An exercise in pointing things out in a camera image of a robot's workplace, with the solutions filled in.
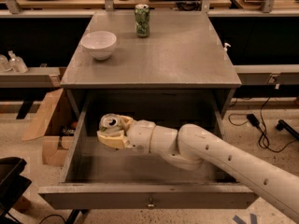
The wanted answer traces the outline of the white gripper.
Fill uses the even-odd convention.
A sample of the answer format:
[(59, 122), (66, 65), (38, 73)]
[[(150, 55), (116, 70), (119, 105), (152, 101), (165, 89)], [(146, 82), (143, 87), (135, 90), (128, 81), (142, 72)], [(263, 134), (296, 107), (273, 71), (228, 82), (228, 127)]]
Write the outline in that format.
[(127, 132), (118, 131), (115, 133), (97, 132), (100, 143), (107, 147), (116, 149), (130, 148), (134, 152), (149, 153), (150, 142), (156, 124), (151, 121), (138, 120), (132, 117), (120, 115), (121, 127)]

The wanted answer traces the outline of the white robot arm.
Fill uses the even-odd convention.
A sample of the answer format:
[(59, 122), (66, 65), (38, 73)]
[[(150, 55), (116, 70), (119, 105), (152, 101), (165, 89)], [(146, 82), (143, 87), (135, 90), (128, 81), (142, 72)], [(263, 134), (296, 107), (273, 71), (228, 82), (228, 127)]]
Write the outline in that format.
[(176, 130), (152, 121), (106, 114), (100, 119), (97, 137), (107, 147), (159, 155), (188, 171), (208, 161), (299, 222), (298, 176), (226, 143), (197, 125), (185, 124)]

